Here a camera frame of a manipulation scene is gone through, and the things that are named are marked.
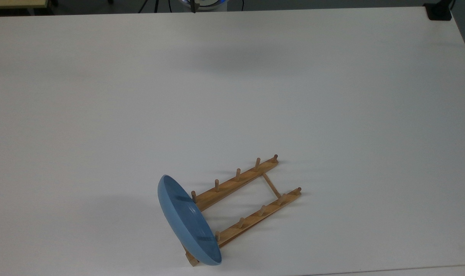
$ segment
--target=wooden rack leg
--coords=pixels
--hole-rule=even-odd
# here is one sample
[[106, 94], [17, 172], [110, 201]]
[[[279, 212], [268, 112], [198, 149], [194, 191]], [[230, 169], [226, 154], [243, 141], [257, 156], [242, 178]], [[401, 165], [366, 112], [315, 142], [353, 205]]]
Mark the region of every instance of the wooden rack leg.
[[247, 171], [244, 171], [243, 173], [241, 173], [241, 170], [238, 169], [236, 171], [235, 177], [218, 185], [218, 190], [216, 185], [210, 190], [202, 194], [198, 194], [197, 207], [200, 211], [206, 210], [208, 207], [219, 202], [221, 199], [237, 191], [240, 187], [243, 187], [247, 183], [250, 183], [251, 181], [260, 177], [262, 173], [266, 173], [267, 171], [271, 170], [272, 168], [278, 165], [278, 161], [276, 160], [277, 157], [278, 155], [275, 155], [275, 157], [268, 159], [263, 163], [260, 163], [258, 165], [258, 168], [253, 167]]
[[271, 183], [271, 180], [269, 179], [269, 177], [266, 175], [266, 173], [263, 173], [263, 178], [266, 180], [266, 183], [268, 183], [268, 186], [271, 188], [271, 190], [273, 190], [273, 192], [275, 193], [275, 196], [277, 198], [280, 198], [280, 193], [276, 190], [275, 186], [273, 186], [273, 183]]
[[[285, 199], [281, 205], [278, 205], [278, 200], [273, 201], [272, 203], [264, 206], [264, 212], [261, 215], [258, 215], [258, 211], [254, 212], [247, 218], [241, 218], [239, 223], [234, 224], [233, 226], [225, 229], [224, 231], [220, 232], [220, 239], [217, 242], [219, 244], [219, 248], [222, 248], [227, 243], [231, 242], [235, 238], [239, 237], [239, 235], [243, 234], [247, 230], [251, 229], [251, 227], [257, 225], [260, 221], [266, 219], [276, 211], [280, 210], [281, 208], [287, 206], [294, 200], [298, 199], [301, 195], [301, 189], [297, 188], [288, 194], [284, 194]], [[199, 261], [195, 259], [189, 252], [187, 252], [186, 257], [192, 266], [196, 266]]]

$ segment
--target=black device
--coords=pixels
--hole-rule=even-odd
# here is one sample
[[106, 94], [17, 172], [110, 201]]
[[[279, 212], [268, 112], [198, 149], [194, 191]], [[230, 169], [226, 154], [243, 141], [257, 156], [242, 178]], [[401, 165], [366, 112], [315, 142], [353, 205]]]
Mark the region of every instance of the black device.
[[450, 21], [452, 14], [450, 14], [449, 5], [455, 0], [441, 0], [436, 4], [423, 4], [427, 9], [428, 19], [434, 21]]

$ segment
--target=wooden peg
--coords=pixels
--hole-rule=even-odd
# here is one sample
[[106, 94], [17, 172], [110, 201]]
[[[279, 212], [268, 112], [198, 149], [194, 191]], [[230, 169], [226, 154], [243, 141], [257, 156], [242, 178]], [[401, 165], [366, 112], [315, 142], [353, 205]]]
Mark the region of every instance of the wooden peg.
[[195, 191], [192, 191], [192, 199], [194, 203], [197, 203], [197, 193]]
[[286, 194], [282, 194], [282, 196], [280, 196], [280, 198], [276, 201], [276, 204], [282, 205], [282, 202], [285, 200], [286, 197], [287, 197]]
[[262, 206], [260, 209], [260, 212], [258, 213], [259, 217], [263, 216], [263, 213], [265, 212], [265, 210], [266, 210], [266, 206]]
[[258, 158], [256, 159], [255, 171], [258, 171], [258, 169], [259, 169], [259, 167], [260, 167], [260, 161], [261, 161], [261, 159], [258, 157]]
[[243, 227], [243, 224], [244, 224], [244, 218], [240, 218], [239, 223], [237, 224], [237, 227], [241, 228], [241, 227]]
[[238, 169], [236, 170], [236, 182], [239, 182], [239, 176], [240, 176], [240, 175], [241, 175], [241, 169], [238, 168]]

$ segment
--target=blue object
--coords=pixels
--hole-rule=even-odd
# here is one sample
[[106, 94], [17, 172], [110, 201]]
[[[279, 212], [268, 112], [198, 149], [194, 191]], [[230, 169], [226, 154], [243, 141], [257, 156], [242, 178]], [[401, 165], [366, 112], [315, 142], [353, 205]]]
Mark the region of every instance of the blue object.
[[164, 216], [188, 252], [206, 265], [220, 265], [222, 255], [215, 236], [183, 187], [171, 176], [163, 175], [157, 196]]

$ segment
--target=white table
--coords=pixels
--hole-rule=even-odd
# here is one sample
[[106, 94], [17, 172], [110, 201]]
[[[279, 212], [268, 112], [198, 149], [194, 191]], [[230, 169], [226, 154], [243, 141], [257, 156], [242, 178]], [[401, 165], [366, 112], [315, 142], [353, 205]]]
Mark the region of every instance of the white table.
[[[159, 207], [279, 155], [296, 202], [190, 267]], [[257, 180], [204, 212], [271, 202]], [[0, 18], [0, 275], [465, 265], [465, 45], [422, 7]]]

